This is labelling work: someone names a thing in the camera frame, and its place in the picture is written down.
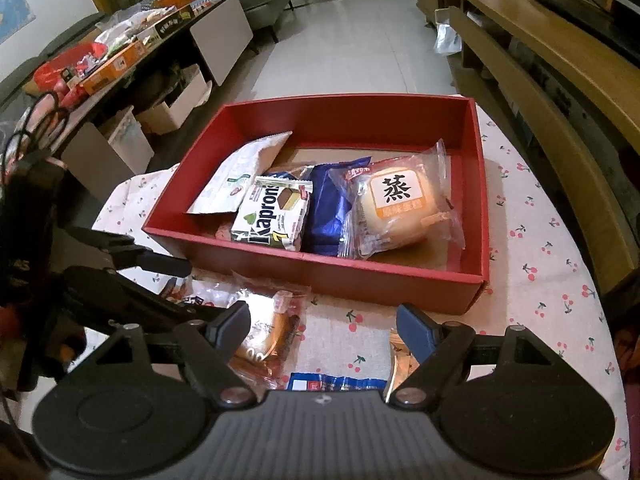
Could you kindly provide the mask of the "red cardboard box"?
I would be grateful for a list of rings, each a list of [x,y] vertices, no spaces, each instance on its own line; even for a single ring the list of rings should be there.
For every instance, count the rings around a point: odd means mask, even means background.
[[[272,134],[318,162],[312,191],[249,190],[228,214],[192,205],[220,165]],[[186,153],[144,230],[200,269],[323,295],[459,315],[489,280],[485,164],[460,96],[334,94],[224,106]]]

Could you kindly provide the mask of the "Kaprons wafer packet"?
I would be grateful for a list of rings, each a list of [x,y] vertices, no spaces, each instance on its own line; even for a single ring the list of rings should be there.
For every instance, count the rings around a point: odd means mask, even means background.
[[[232,242],[299,252],[313,190],[308,180],[257,177],[232,223]]]

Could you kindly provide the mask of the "steamed cake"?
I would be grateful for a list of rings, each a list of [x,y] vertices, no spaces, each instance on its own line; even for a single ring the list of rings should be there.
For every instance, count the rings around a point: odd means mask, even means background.
[[[443,140],[429,150],[331,169],[329,177],[350,203],[337,255],[367,260],[427,242],[465,248],[459,211],[450,200],[450,163]]]

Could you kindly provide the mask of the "cluttered side table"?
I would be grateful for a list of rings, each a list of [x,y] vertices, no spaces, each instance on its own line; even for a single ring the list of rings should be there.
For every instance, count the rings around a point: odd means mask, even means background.
[[[253,32],[240,0],[194,0],[185,6],[141,11],[101,32],[95,42],[76,44],[41,64],[32,76],[37,99],[17,122],[4,151],[21,158],[56,150],[87,111],[82,103],[102,96],[128,70],[183,29],[217,84],[248,47]]]

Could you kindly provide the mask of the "shiny blue foil packet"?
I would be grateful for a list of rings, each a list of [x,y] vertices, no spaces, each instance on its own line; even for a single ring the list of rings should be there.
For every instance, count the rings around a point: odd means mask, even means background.
[[[309,180],[314,189],[303,232],[303,252],[337,256],[343,223],[352,204],[331,179],[332,171],[344,174],[347,170],[368,166],[370,160],[370,157],[361,157],[350,162],[332,162],[312,168]]]

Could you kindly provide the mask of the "small blue candy bag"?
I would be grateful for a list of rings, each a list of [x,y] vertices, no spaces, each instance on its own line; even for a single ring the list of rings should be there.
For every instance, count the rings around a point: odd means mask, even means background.
[[[292,373],[288,378],[288,391],[361,391],[386,388],[387,382],[376,378],[331,376],[322,373]]]

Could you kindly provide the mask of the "cherry print tablecloth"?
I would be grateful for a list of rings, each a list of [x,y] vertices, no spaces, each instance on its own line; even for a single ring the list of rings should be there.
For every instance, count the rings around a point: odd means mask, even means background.
[[[524,325],[608,401],[616,417],[601,472],[626,479],[631,448],[623,381],[597,287],[563,217],[523,157],[484,110],[477,112],[489,212],[489,283],[461,322],[500,335]],[[294,374],[387,379],[392,307],[314,296],[277,379]]]

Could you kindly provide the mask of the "white storage box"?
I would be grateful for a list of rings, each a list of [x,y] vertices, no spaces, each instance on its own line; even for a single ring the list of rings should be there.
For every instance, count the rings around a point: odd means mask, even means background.
[[[210,97],[213,84],[206,81],[200,66],[191,65],[181,71],[177,81],[169,86],[153,105],[137,114],[145,133],[162,136],[178,130],[194,108]]]

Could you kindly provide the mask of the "wooden tv cabinet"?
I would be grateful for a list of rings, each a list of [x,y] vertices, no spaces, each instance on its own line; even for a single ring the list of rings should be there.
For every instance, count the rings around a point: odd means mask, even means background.
[[[443,13],[530,132],[526,156],[570,214],[603,295],[639,293],[639,70],[570,11],[592,0],[418,0]]]

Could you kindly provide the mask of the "round pastry in red wrapper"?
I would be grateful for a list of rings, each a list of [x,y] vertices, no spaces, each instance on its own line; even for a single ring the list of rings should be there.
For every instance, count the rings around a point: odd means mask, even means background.
[[[230,361],[232,370],[262,396],[277,389],[303,317],[311,289],[308,286],[246,278],[233,274],[230,304],[243,301],[250,311],[250,329]]]

